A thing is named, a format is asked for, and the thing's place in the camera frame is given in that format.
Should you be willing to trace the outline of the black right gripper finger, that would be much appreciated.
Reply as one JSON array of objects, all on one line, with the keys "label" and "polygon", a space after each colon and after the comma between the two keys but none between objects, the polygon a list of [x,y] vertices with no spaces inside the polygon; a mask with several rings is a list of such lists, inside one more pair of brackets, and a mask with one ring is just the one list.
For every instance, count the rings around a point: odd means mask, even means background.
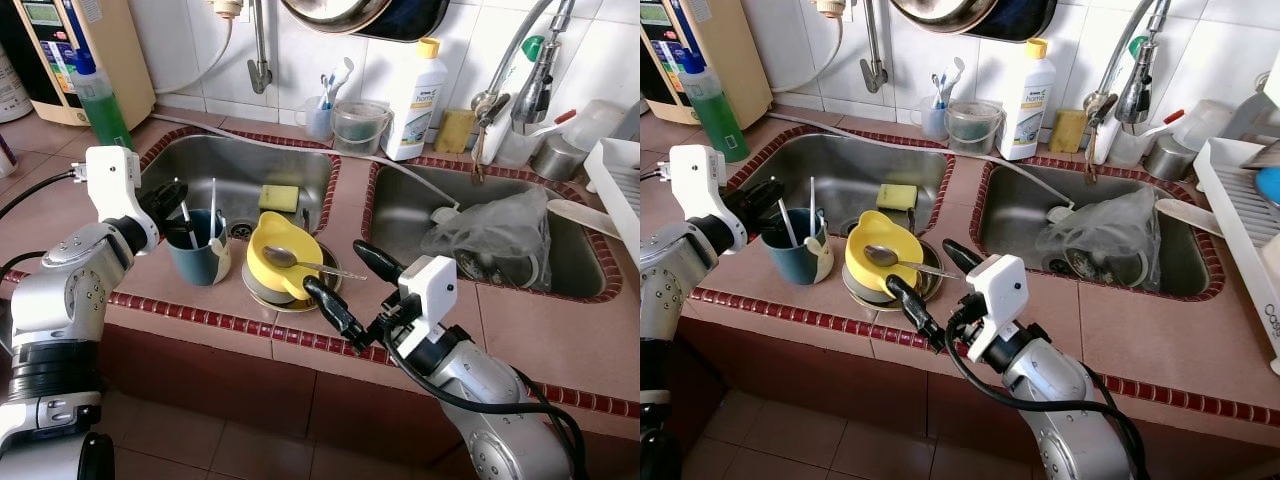
[{"label": "black right gripper finger", "polygon": [[404,266],[399,261],[365,239],[355,239],[352,248],[378,278],[390,283],[399,291],[403,289],[401,275],[404,273]]},{"label": "black right gripper finger", "polygon": [[887,275],[884,288],[901,303],[901,310],[914,325],[916,333],[925,338],[927,344],[933,351],[945,349],[945,330],[928,312],[925,302],[914,288],[899,275]]},{"label": "black right gripper finger", "polygon": [[371,337],[349,311],[347,302],[319,276],[306,276],[303,279],[303,289],[315,301],[323,316],[338,330],[340,337],[347,339],[357,353],[365,352],[371,343]]},{"label": "black right gripper finger", "polygon": [[986,260],[979,253],[950,238],[943,239],[943,251],[964,276],[979,274],[980,265]]}]

